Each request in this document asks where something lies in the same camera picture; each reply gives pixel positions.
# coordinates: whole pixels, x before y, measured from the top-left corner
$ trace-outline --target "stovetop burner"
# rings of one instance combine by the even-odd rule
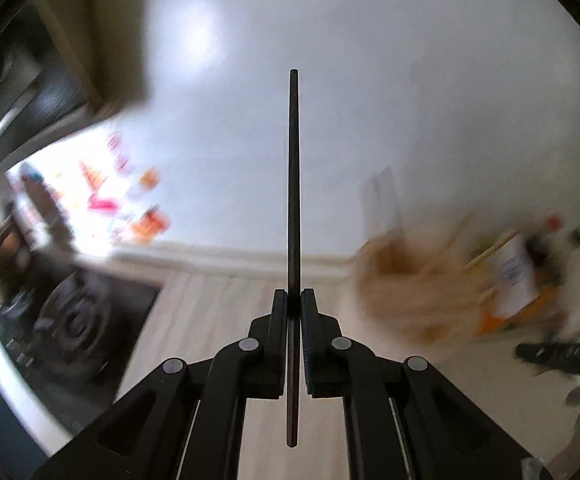
[[[28,386],[72,434],[112,405],[158,288],[33,251],[0,309],[0,341]]]
[[[32,352],[52,374],[77,381],[95,377],[126,332],[124,316],[95,276],[75,272],[46,300],[34,324]]]

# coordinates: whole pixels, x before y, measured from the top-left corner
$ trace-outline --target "white wall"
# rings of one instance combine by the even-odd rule
[[[98,5],[108,83],[134,99],[118,126],[164,173],[165,239],[285,250],[291,68],[304,252],[358,248],[359,188],[388,165],[409,223],[484,200],[485,226],[580,221],[580,28],[556,0]]]

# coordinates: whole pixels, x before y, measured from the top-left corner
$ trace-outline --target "metal rod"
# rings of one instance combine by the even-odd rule
[[[301,345],[301,210],[299,176],[299,72],[290,70],[288,168],[288,389],[286,442],[299,432],[299,346]]]

